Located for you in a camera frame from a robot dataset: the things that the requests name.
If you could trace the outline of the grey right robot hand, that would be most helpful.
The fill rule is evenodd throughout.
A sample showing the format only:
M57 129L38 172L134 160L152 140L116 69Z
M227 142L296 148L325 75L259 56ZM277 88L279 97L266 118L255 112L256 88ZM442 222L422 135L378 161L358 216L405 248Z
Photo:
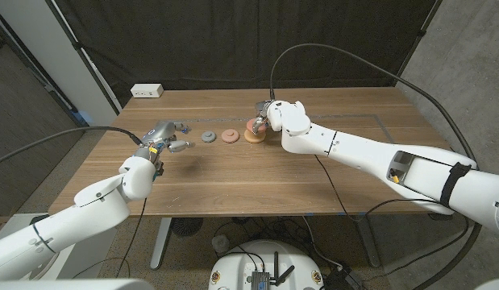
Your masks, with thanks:
M261 101L257 102L255 104L255 111L256 111L256 117L255 120L252 123L252 133L254 135L258 134L260 131L260 128L262 126L270 126L271 122L268 117L268 110L275 101L274 100L267 100L267 101Z

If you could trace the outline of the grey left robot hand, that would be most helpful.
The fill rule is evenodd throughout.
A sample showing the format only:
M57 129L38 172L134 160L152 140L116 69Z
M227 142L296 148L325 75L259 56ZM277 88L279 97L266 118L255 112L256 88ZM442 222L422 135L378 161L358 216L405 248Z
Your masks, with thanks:
M190 131L191 128L182 122L159 121L152 130L143 136L141 142L146 147L153 145L159 150L167 149L172 153L184 151L194 147L195 143L178 140L176 133L188 134Z

